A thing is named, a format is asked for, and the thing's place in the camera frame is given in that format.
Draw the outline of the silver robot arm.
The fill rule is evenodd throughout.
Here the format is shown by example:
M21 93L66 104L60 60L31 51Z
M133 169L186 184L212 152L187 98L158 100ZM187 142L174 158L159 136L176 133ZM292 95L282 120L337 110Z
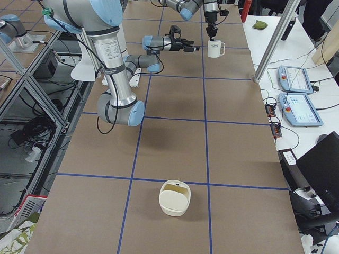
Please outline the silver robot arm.
M144 118L145 105L130 88L130 80L138 68L158 74L163 70L158 51L198 50L193 41L175 37L180 29L172 25L164 37L143 38L147 55L125 55L124 34L120 32L123 20L120 1L42 1L39 4L48 26L70 34L84 32L91 39L95 50L90 52L99 61L109 87L98 100L98 118L113 125L138 126Z
M181 18L189 21L193 15L203 8L204 20L207 23L206 32L210 41L214 41L217 35L218 14L222 11L219 1L201 1L201 0L161 0L151 1L156 7L170 8L177 11Z

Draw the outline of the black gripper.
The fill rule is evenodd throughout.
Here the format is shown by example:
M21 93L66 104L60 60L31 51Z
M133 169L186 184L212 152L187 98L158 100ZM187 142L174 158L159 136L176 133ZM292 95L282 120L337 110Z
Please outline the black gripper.
M174 39L171 41L170 51L179 51L180 49L183 49L184 52L195 52L200 50L200 47L192 47L191 45L194 45L194 41Z
M205 12L205 22L207 23L206 32L210 41L214 41L218 32L216 21L218 12Z

